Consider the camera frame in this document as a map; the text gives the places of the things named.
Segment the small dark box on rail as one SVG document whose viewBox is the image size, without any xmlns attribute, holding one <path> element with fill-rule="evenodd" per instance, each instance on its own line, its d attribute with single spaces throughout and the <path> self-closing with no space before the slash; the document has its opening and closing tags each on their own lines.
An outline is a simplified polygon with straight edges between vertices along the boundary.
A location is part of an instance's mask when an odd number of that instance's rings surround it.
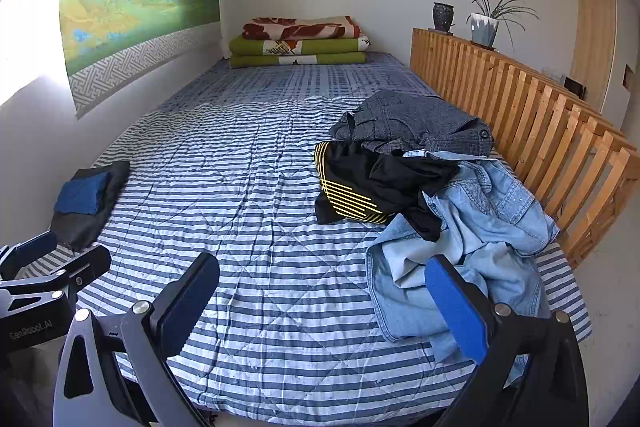
<svg viewBox="0 0 640 427">
<path fill-rule="evenodd" d="M 567 91 L 572 92 L 577 98 L 585 100 L 587 88 L 577 80 L 574 80 L 568 76 L 563 77 L 563 86 Z"/>
</svg>

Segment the wooden slatted bed rail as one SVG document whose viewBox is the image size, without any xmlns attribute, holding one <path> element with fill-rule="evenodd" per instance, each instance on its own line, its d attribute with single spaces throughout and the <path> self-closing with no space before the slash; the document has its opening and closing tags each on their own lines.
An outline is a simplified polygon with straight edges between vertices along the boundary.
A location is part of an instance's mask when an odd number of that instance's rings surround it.
<svg viewBox="0 0 640 427">
<path fill-rule="evenodd" d="M 413 29 L 410 67 L 488 124 L 498 153 L 558 225 L 567 261 L 580 265 L 639 183 L 626 136 L 540 72 L 455 36 Z"/>
</svg>

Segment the wooden door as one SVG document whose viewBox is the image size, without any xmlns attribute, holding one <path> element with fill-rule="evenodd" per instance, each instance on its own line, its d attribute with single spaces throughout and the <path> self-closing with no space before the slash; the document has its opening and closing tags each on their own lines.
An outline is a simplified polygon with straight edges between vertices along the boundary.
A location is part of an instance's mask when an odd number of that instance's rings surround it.
<svg viewBox="0 0 640 427">
<path fill-rule="evenodd" d="M 586 88 L 586 102 L 601 112 L 613 67 L 616 0 L 578 0 L 576 42 L 570 78 Z"/>
</svg>

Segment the grey dark jacket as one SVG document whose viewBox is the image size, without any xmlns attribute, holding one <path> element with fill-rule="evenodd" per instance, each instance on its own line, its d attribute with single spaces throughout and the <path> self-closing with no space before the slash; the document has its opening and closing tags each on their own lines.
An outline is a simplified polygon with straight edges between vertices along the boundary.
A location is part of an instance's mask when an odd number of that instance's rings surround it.
<svg viewBox="0 0 640 427">
<path fill-rule="evenodd" d="M 372 152 L 396 155 L 409 150 L 487 156 L 494 146 L 480 118 L 437 95 L 378 91 L 330 129 L 331 138 Z"/>
</svg>

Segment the red floral folded blanket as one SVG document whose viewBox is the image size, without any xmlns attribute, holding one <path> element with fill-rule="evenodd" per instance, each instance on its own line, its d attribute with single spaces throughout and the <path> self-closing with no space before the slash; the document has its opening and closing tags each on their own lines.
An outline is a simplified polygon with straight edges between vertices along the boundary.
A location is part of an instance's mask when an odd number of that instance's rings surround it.
<svg viewBox="0 0 640 427">
<path fill-rule="evenodd" d="M 315 20 L 254 17 L 242 31 L 242 37 L 250 40 L 351 39 L 361 35 L 360 26 L 348 15 Z"/>
</svg>

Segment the black yellow striped pants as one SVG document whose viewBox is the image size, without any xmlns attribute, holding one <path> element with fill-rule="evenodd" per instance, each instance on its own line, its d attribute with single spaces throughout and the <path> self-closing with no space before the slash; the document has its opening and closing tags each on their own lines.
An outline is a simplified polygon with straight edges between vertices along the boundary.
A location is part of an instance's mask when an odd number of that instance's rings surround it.
<svg viewBox="0 0 640 427">
<path fill-rule="evenodd" d="M 320 225 L 343 219 L 388 225 L 401 216 L 422 239 L 439 239 L 442 219 L 424 197 L 454 179 L 459 172 L 456 162 L 386 155 L 328 141 L 314 148 L 314 163 L 320 182 L 314 212 Z"/>
</svg>

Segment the folded blue knit garment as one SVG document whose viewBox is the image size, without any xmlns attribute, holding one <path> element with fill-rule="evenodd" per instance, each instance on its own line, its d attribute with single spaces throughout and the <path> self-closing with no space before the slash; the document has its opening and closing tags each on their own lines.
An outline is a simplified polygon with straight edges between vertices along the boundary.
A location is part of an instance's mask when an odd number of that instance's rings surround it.
<svg viewBox="0 0 640 427">
<path fill-rule="evenodd" d="M 111 173 L 105 171 L 66 182 L 58 194 L 54 211 L 64 215 L 96 215 L 103 207 L 105 189 L 110 180 Z"/>
</svg>

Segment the light blue denim jeans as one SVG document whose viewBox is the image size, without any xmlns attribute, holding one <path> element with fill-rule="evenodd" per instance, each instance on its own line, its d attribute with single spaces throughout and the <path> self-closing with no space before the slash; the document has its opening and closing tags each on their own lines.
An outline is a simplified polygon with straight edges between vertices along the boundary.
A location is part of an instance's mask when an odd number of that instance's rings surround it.
<svg viewBox="0 0 640 427">
<path fill-rule="evenodd" d="M 460 350 L 425 284 L 425 265 L 443 255 L 494 303 L 526 317 L 548 317 L 544 283 L 535 258 L 559 234 L 554 220 L 525 185 L 495 157 L 413 150 L 410 159 L 452 160 L 458 173 L 428 210 L 442 221 L 429 242 L 397 216 L 367 250 L 367 280 L 378 327 L 391 343 L 426 340 L 439 362 Z"/>
</svg>

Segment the green folded blanket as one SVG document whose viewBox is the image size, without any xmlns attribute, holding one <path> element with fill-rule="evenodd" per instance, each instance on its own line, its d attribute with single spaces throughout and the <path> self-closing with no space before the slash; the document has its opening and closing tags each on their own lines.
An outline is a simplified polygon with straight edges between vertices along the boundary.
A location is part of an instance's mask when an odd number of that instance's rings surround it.
<svg viewBox="0 0 640 427">
<path fill-rule="evenodd" d="M 232 68 L 279 65 L 359 64 L 371 45 L 367 36 L 350 39 L 250 40 L 229 42 Z"/>
</svg>

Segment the folded black garment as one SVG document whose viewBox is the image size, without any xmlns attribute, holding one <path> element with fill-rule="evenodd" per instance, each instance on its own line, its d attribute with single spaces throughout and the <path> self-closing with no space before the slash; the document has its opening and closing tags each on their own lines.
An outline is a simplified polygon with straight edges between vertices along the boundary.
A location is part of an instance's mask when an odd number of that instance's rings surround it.
<svg viewBox="0 0 640 427">
<path fill-rule="evenodd" d="M 50 231 L 58 243 L 72 251 L 93 243 L 111 216 L 129 173 L 128 161 L 77 170 L 63 184 L 54 205 Z"/>
</svg>

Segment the dark ceramic vase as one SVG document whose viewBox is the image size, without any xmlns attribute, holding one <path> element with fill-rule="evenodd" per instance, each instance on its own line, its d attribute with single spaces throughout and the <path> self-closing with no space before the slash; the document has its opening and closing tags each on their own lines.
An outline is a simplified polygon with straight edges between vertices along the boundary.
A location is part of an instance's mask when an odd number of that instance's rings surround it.
<svg viewBox="0 0 640 427">
<path fill-rule="evenodd" d="M 435 2 L 432 17 L 434 29 L 444 34 L 449 34 L 452 23 L 454 22 L 454 7 L 451 4 Z"/>
</svg>

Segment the potted spider plant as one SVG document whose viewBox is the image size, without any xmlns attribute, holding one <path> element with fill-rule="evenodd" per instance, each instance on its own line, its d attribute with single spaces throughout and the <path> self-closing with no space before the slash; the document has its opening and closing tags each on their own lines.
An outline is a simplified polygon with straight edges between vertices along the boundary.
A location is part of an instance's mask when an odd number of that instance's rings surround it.
<svg viewBox="0 0 640 427">
<path fill-rule="evenodd" d="M 498 31 L 506 28 L 511 46 L 514 46 L 512 26 L 526 31 L 521 22 L 522 17 L 533 17 L 538 20 L 538 12 L 521 0 L 470 0 L 475 11 L 470 13 L 466 22 L 471 28 L 471 41 L 483 48 L 495 49 Z"/>
</svg>

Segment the blue white striped quilt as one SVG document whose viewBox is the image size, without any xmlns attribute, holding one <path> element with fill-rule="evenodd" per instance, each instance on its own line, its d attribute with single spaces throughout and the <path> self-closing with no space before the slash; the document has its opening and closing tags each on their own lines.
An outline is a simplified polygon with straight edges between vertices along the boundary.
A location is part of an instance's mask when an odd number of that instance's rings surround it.
<svg viewBox="0 0 640 427">
<path fill-rule="evenodd" d="M 390 341 L 368 291 L 384 225 L 322 225 L 314 147 L 378 91 L 437 104 L 388 54 L 362 64 L 219 63 L 142 116 L 98 159 L 128 180 L 96 236 L 111 269 L 79 294 L 98 315 L 151 299 L 202 251 L 220 281 L 170 368 L 201 407 L 288 426 L 405 424 L 472 373 L 427 340 Z"/>
</svg>

